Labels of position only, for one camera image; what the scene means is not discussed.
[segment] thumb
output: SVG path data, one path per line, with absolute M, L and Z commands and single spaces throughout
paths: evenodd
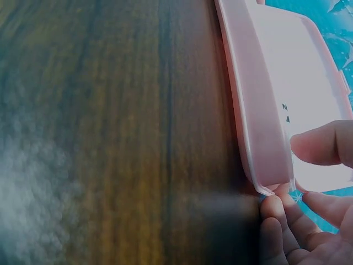
M 349 207 L 353 205 L 353 197 L 337 197 L 317 192 L 306 193 L 303 201 L 313 212 L 337 228 L 340 228 Z
M 282 227 L 276 218 L 261 224 L 261 265 L 288 265 L 283 251 Z
M 353 121 L 339 120 L 295 135 L 292 151 L 305 162 L 317 165 L 343 163 L 353 167 Z

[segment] finger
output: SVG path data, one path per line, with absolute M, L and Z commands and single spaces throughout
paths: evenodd
M 353 205 L 353 197 L 337 197 L 317 192 L 304 194 L 303 201 L 313 212 L 337 228 L 340 228 L 348 208 Z
M 352 224 L 353 224 L 353 205 L 351 205 L 343 220 L 341 223 L 339 235 L 346 240 L 347 242 L 350 242 L 353 244 L 353 229 L 352 229 Z
M 353 167 L 353 121 L 334 121 L 320 128 L 295 135 L 292 151 L 305 162 L 317 165 Z
M 282 227 L 275 218 L 261 224 L 261 265 L 288 265 L 283 251 Z
M 263 219 L 276 218 L 282 227 L 283 249 L 287 256 L 294 250 L 300 248 L 292 231 L 289 229 L 282 201 L 277 196 L 269 196 L 261 204 L 261 215 Z
M 326 240 L 335 236 L 323 232 L 304 212 L 289 194 L 280 195 L 287 217 L 287 223 L 302 248 L 313 251 Z

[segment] blue patterned background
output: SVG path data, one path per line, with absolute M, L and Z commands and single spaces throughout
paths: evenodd
M 266 0 L 269 6 L 293 11 L 311 18 L 319 28 L 338 69 L 342 69 L 353 91 L 353 0 Z M 353 106 L 353 93 L 349 95 Z M 326 194 L 353 195 L 353 187 Z M 313 213 L 302 201 L 302 193 L 291 193 L 294 200 L 321 229 L 337 233 L 337 229 Z

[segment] dark wood surface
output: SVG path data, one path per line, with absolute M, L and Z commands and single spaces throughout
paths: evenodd
M 211 0 L 0 1 L 0 264 L 256 264 Z

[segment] pink plastic lid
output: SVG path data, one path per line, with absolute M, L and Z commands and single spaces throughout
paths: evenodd
M 305 163 L 290 148 L 294 134 L 353 119 L 347 81 L 309 18 L 263 3 L 216 0 L 245 174 L 264 195 L 285 183 L 353 186 L 352 169 Z

